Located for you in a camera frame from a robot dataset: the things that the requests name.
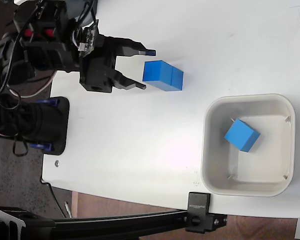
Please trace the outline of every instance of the white tabletop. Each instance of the white tabletop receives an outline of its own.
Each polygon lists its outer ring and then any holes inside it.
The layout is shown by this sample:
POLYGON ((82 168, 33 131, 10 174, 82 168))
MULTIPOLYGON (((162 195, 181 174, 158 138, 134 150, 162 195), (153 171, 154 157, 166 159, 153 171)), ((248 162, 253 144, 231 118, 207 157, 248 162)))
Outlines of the white tabletop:
POLYGON ((300 0, 100 0, 99 31, 155 49, 118 57, 142 81, 144 62, 184 71, 183 90, 87 92, 79 73, 58 72, 51 96, 70 101, 67 143, 45 155, 53 186, 134 203, 187 209, 201 179, 204 115, 217 98, 278 93, 296 112, 293 180, 275 197, 211 196, 210 212, 300 218, 300 0))

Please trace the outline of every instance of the white bowl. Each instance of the white bowl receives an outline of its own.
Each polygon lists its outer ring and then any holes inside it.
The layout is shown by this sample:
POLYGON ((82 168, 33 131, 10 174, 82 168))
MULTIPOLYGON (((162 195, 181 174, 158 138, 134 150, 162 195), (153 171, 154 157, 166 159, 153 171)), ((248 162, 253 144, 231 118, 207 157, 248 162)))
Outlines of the white bowl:
POLYGON ((279 94, 217 99, 204 118, 201 177, 214 194, 273 197, 290 184, 294 173, 296 114, 279 94), (240 119, 260 133, 249 152, 224 137, 240 119))

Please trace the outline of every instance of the wire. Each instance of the wire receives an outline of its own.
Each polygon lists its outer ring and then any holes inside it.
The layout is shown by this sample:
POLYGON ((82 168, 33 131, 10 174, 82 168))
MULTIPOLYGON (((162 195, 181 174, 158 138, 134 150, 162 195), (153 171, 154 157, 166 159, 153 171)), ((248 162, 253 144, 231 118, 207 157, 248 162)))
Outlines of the wire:
POLYGON ((24 31, 27 29, 28 25, 33 20, 33 18, 36 16, 37 12, 40 10, 40 8, 44 5, 45 2, 46 2, 46 0, 39 1, 38 5, 33 10, 30 17, 24 23, 24 25, 22 26, 20 32, 16 36, 16 39, 15 39, 15 42, 13 44, 13 48, 12 48, 12 51, 11 51, 11 56, 10 56, 9 64, 8 64, 8 67, 7 67, 7 72, 5 74, 5 78, 4 78, 4 81, 2 83, 2 86, 0 87, 0 94, 2 94, 2 92, 5 90, 6 86, 9 83, 9 79, 10 79, 11 72, 12 72, 12 63, 13 63, 13 59, 14 59, 14 56, 15 56, 14 53, 15 53, 16 45, 19 43, 22 35, 24 34, 24 31))
POLYGON ((13 153, 16 157, 24 157, 24 156, 26 156, 26 155, 28 154, 28 152, 29 152, 29 148, 28 148, 28 144, 26 143, 25 139, 24 139, 22 136, 20 136, 20 135, 17 134, 17 135, 14 137, 13 146, 12 146, 12 153, 13 153), (21 138, 22 143, 23 143, 24 148, 25 148, 25 152, 23 152, 23 153, 16 153, 16 146, 17 146, 18 137, 21 138))
MULTIPOLYGON (((56 71, 53 72, 53 74, 50 76, 50 79, 42 87, 40 87, 35 93, 33 93, 31 95, 25 95, 25 96, 21 95, 20 98, 21 99, 29 99, 29 98, 33 98, 33 97, 37 96, 39 93, 41 93, 43 90, 45 90, 52 83, 55 75, 56 75, 56 71)), ((15 90, 11 89, 9 85, 8 85, 8 89, 13 96, 18 97, 19 93, 17 93, 15 90)))
POLYGON ((79 17, 78 17, 78 20, 80 20, 82 14, 84 14, 85 10, 86 10, 86 6, 87 6, 87 2, 85 1, 84 2, 84 5, 83 5, 83 9, 82 9, 82 12, 80 13, 79 17))
POLYGON ((56 203, 58 209, 60 210, 62 216, 63 216, 64 218, 67 218, 66 215, 65 215, 65 213, 64 213, 64 211, 62 210, 62 208, 61 208, 61 206, 60 206, 60 204, 59 204, 57 198, 56 198, 56 195, 55 195, 55 193, 54 193, 54 190, 52 189, 51 184, 50 184, 49 182, 45 182, 45 181, 42 179, 42 174, 41 174, 41 177, 40 177, 40 183, 41 183, 42 185, 48 185, 48 186, 49 186, 50 193, 51 193, 51 195, 52 195, 52 197, 53 197, 53 199, 54 199, 54 201, 55 201, 55 203, 56 203))
POLYGON ((92 16, 92 19, 93 19, 93 23, 97 24, 96 14, 95 14, 94 8, 91 8, 91 16, 92 16))
POLYGON ((75 31, 76 31, 76 30, 73 30, 73 31, 72 31, 71 41, 72 41, 73 44, 76 46, 76 48, 79 49, 79 46, 78 46, 78 44, 77 44, 77 42, 76 42, 76 39, 75 39, 75 31))
POLYGON ((20 94, 19 94, 17 91, 11 89, 10 87, 9 87, 9 90, 14 91, 15 96, 18 97, 18 103, 17 103, 15 106, 7 107, 7 106, 3 105, 3 104, 0 102, 0 106, 1 106, 2 108, 6 109, 6 110, 14 110, 14 109, 16 109, 16 108, 19 107, 19 105, 20 105, 20 103, 21 103, 21 96, 20 96, 20 94))
POLYGON ((84 22, 84 20, 88 16, 88 14, 91 12, 91 9, 94 5, 94 2, 95 2, 95 0, 90 0, 88 8, 86 9, 86 11, 83 14, 82 18, 78 19, 78 21, 76 22, 76 28, 75 29, 79 29, 81 27, 81 24, 84 22))
POLYGON ((51 78, 51 75, 49 75, 49 76, 44 76, 44 77, 40 77, 40 78, 34 79, 34 80, 27 80, 26 82, 27 82, 27 83, 36 83, 36 82, 40 82, 40 81, 42 81, 42 80, 49 79, 49 78, 51 78))
POLYGON ((12 137, 15 137, 17 134, 13 135, 13 136, 8 136, 8 135, 5 135, 5 134, 2 134, 0 133, 0 136, 1 137, 5 137, 5 138, 12 138, 12 137))

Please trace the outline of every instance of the blue block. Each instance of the blue block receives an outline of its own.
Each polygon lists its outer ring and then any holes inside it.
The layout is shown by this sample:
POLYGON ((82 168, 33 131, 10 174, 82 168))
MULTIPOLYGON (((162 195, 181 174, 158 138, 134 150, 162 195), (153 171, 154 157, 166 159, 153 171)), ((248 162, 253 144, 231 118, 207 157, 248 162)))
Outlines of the blue block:
POLYGON ((170 64, 159 61, 146 61, 144 63, 143 82, 164 90, 181 91, 184 72, 170 64))
POLYGON ((231 144, 240 151, 249 152, 256 142, 260 133, 239 119, 235 120, 229 131, 224 136, 231 144))

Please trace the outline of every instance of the metal bracket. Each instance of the metal bracket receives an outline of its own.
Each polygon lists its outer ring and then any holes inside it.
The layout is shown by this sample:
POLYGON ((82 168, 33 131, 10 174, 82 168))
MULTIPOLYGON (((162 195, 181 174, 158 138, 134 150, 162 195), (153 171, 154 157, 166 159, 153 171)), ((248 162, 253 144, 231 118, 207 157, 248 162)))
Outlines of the metal bracket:
POLYGON ((204 234, 227 225, 227 215, 209 213, 210 194, 190 192, 186 216, 187 232, 204 234))

